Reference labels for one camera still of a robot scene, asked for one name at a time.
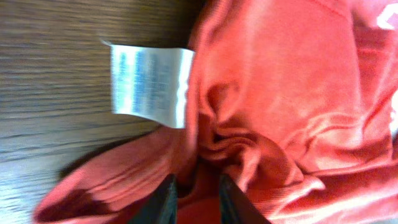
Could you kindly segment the red printed t-shirt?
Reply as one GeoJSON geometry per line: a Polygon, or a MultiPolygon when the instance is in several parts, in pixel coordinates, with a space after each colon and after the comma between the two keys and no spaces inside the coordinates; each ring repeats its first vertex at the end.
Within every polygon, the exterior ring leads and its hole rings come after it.
{"type": "Polygon", "coordinates": [[[397,216],[397,32],[387,1],[211,1],[186,128],[111,149],[60,182],[34,223],[125,223],[168,174],[178,223],[219,223],[228,174],[273,223],[367,223],[397,216]]]}

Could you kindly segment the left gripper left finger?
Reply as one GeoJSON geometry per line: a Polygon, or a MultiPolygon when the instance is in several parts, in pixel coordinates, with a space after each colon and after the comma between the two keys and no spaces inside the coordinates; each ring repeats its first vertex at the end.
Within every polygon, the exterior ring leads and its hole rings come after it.
{"type": "Polygon", "coordinates": [[[176,224],[176,177],[169,174],[127,224],[176,224]]]}

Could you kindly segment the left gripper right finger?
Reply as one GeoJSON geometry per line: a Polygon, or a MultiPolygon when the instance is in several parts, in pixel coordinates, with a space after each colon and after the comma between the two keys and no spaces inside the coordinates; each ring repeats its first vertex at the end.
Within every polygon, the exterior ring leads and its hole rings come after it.
{"type": "Polygon", "coordinates": [[[271,224],[229,175],[220,176],[219,199],[222,224],[271,224]]]}

